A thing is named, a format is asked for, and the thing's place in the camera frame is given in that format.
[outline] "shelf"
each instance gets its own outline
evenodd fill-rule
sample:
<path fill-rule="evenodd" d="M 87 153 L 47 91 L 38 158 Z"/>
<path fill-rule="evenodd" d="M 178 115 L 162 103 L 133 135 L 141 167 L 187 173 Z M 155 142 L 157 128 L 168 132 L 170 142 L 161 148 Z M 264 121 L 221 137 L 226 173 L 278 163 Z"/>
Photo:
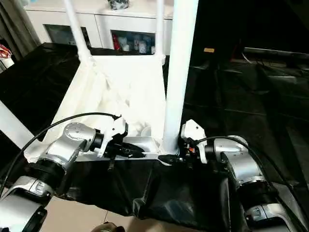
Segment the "shelf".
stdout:
<path fill-rule="evenodd" d="M 111 10 L 107 0 L 72 0 L 77 13 L 155 18 L 156 0 L 130 0 L 130 7 Z M 165 0 L 165 19 L 173 18 L 174 0 Z M 25 7 L 27 11 L 65 12 L 63 0 L 37 0 Z"/>

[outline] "person's foot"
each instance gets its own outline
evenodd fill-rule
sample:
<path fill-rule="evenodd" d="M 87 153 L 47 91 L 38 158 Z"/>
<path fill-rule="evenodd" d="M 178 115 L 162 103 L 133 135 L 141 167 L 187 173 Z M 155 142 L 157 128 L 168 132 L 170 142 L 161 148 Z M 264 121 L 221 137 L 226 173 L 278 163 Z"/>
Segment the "person's foot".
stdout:
<path fill-rule="evenodd" d="M 105 222 L 95 227 L 91 232 L 126 232 L 122 226 L 116 226 L 114 223 Z"/>

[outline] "black cable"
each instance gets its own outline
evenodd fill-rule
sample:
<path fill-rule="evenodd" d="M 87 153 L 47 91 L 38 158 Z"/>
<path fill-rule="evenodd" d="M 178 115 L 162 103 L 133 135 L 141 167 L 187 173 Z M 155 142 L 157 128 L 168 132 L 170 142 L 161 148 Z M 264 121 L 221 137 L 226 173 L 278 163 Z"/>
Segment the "black cable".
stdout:
<path fill-rule="evenodd" d="M 258 155 L 255 153 L 255 151 L 253 149 L 251 149 L 246 143 L 244 143 L 243 141 L 237 139 L 237 138 L 234 138 L 234 137 L 229 137 L 229 136 L 213 136 L 213 137 L 208 137 L 208 138 L 203 138 L 203 139 L 200 139 L 200 140 L 196 140 L 196 143 L 199 144 L 203 141 L 207 141 L 207 140 L 212 140 L 212 139 L 228 139 L 228 140 L 232 140 L 234 142 L 237 142 L 241 145 L 243 145 L 245 148 L 248 149 L 248 151 L 254 155 L 254 159 L 255 161 L 258 163 L 258 165 L 260 166 L 261 168 L 261 171 L 263 172 L 263 175 L 265 176 L 265 179 L 267 180 L 267 182 L 269 184 L 272 185 L 272 182 L 270 181 L 269 177 L 267 176 L 265 170 L 263 169 L 263 165 L 262 165 L 262 162 L 260 160 L 260 158 L 258 157 Z M 263 153 L 264 157 L 268 160 L 268 162 L 273 166 L 273 168 L 276 170 L 276 172 L 278 173 L 278 175 L 280 176 L 280 178 L 282 179 L 282 181 L 284 182 L 284 184 L 287 186 L 287 188 L 289 189 L 289 191 L 291 192 L 291 194 L 293 195 L 293 197 L 295 198 L 297 204 L 299 205 L 301 211 L 303 212 L 307 222 L 309 222 L 308 220 L 308 216 L 306 214 L 306 211 L 304 209 L 304 207 L 302 206 L 302 204 L 300 203 L 300 201 L 298 200 L 296 194 L 295 194 L 295 191 L 294 189 L 292 188 L 292 186 L 288 183 L 288 181 L 286 180 L 286 178 L 284 177 L 284 175 L 282 174 L 281 170 L 278 168 L 278 166 L 276 165 L 275 161 L 269 157 L 267 154 Z"/>
<path fill-rule="evenodd" d="M 107 113 L 100 113 L 100 112 L 94 112 L 94 113 L 83 113 L 83 114 L 78 114 L 78 115 L 74 115 L 74 116 L 71 116 L 71 117 L 67 117 L 67 118 L 64 118 L 58 122 L 55 122 L 54 124 L 46 127 L 45 129 L 43 129 L 42 131 L 40 131 L 36 136 L 34 136 L 21 150 L 20 152 L 15 156 L 12 164 L 10 165 L 9 167 L 9 170 L 7 171 L 6 175 L 5 175 L 5 178 L 4 178 L 4 181 L 0 187 L 0 197 L 3 193 L 3 190 L 4 190 L 4 186 L 6 184 L 6 182 L 8 181 L 8 178 L 13 170 L 13 167 L 15 165 L 15 163 L 17 162 L 17 160 L 19 159 L 19 157 L 24 153 L 24 151 L 26 150 L 26 148 L 28 146 L 30 146 L 37 138 L 39 138 L 44 132 L 48 131 L 49 129 L 63 123 L 63 122 L 66 122 L 66 121 L 69 121 L 71 119 L 74 119 L 74 118 L 77 118 L 77 117 L 82 117 L 82 116 L 88 116 L 88 115 L 102 115 L 102 116 L 110 116 L 112 117 L 114 120 L 118 119 L 119 117 L 118 116 L 115 116 L 115 115 L 111 115 L 111 114 L 107 114 Z"/>

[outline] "white frame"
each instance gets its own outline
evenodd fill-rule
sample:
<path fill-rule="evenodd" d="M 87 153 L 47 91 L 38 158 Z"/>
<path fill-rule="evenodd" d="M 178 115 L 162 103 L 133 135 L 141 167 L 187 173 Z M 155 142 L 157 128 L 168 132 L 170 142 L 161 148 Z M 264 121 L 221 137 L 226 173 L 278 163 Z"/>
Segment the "white frame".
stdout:
<path fill-rule="evenodd" d="M 41 43 L 51 43 L 51 38 L 44 26 L 63 25 L 70 26 L 70 21 L 65 12 L 51 11 L 27 11 L 30 21 L 38 34 Z M 94 14 L 76 14 L 81 27 L 85 27 L 90 40 L 91 47 L 103 47 L 98 33 L 97 23 Z"/>
<path fill-rule="evenodd" d="M 156 33 L 155 18 L 139 18 L 113 15 L 95 15 L 103 48 L 114 49 L 112 30 Z M 163 26 L 163 52 L 169 55 L 172 20 L 165 19 Z"/>

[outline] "white metal pole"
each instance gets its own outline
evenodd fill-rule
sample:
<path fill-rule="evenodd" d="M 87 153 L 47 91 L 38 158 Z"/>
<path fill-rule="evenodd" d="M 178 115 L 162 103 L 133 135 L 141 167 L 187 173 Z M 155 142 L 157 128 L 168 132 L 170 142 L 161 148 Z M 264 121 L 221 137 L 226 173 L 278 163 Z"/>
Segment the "white metal pole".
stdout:
<path fill-rule="evenodd" d="M 177 145 L 183 113 L 198 0 L 175 0 L 169 59 L 169 79 L 161 153 L 178 154 Z"/>
<path fill-rule="evenodd" d="M 87 48 L 81 26 L 78 22 L 74 7 L 71 0 L 64 0 L 66 6 L 67 15 L 69 17 L 71 30 L 78 48 L 78 57 L 81 62 L 89 62 L 91 59 L 91 54 Z"/>
<path fill-rule="evenodd" d="M 165 64 L 163 51 L 163 31 L 164 31 L 164 0 L 157 0 L 156 3 L 156 32 L 155 32 L 155 55 L 160 56 L 162 65 Z"/>
<path fill-rule="evenodd" d="M 19 148 L 22 148 L 33 138 L 33 134 L 21 121 L 0 101 L 0 130 Z"/>

